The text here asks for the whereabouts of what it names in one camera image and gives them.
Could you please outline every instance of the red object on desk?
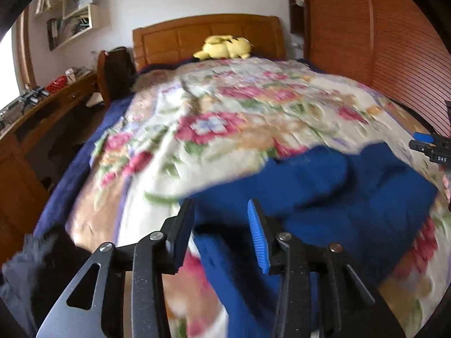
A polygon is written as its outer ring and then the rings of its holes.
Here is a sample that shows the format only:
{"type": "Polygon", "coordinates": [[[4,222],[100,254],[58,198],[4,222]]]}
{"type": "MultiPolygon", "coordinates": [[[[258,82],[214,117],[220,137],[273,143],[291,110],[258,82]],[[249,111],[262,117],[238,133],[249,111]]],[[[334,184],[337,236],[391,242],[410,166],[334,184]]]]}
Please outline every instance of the red object on desk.
{"type": "Polygon", "coordinates": [[[54,82],[52,82],[50,85],[46,87],[46,90],[50,94],[54,94],[57,91],[60,91],[62,88],[64,88],[67,85],[67,77],[66,75],[61,75],[58,77],[54,82]]]}

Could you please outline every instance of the white wall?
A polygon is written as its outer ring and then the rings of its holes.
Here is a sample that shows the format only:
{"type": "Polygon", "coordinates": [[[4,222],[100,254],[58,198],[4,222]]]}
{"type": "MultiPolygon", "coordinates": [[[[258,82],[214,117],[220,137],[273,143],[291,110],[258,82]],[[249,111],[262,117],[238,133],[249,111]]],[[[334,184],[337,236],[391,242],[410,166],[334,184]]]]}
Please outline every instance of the white wall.
{"type": "Polygon", "coordinates": [[[100,0],[104,27],[50,52],[48,15],[34,18],[30,11],[30,50],[38,84],[48,84],[70,66],[91,66],[92,51],[132,46],[132,29],[191,15],[249,13],[278,16],[290,43],[288,0],[100,0]]]}

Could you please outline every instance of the wooden desk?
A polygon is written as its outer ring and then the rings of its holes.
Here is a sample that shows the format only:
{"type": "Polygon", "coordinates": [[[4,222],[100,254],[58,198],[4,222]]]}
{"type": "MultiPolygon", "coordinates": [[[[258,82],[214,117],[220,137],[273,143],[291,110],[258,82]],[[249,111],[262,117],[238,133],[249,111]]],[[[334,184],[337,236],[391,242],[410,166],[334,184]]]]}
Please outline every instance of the wooden desk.
{"type": "Polygon", "coordinates": [[[25,155],[72,108],[97,91],[91,74],[44,99],[0,135],[0,264],[22,249],[49,194],[25,155]]]}

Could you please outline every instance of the bed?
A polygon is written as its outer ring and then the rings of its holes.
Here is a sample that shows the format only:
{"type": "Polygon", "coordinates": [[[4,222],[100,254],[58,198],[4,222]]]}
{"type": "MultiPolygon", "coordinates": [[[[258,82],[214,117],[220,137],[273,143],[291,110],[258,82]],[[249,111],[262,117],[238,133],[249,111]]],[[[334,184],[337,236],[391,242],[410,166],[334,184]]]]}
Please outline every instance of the bed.
{"type": "MultiPolygon", "coordinates": [[[[385,141],[440,191],[412,248],[379,286],[407,336],[414,336],[450,278],[443,172],[407,146],[412,133],[425,128],[363,84],[280,61],[286,53],[274,16],[194,16],[136,29],[133,38],[136,94],[96,141],[92,170],[67,221],[74,241],[89,250],[105,241],[136,243],[177,214],[184,195],[258,172],[271,157],[317,144],[356,153],[385,141]],[[266,58],[178,64],[213,34],[244,36],[266,58]]],[[[181,272],[165,278],[164,286],[174,336],[183,319],[190,337],[225,336],[227,314],[194,245],[181,272]]]]}

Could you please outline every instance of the window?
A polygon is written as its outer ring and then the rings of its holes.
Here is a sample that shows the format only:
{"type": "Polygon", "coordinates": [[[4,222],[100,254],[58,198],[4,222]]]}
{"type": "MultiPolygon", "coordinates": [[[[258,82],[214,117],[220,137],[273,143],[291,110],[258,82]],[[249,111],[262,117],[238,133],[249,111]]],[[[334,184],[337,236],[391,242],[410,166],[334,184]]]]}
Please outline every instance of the window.
{"type": "Polygon", "coordinates": [[[0,42],[0,110],[20,95],[14,68],[12,28],[0,42]]]}

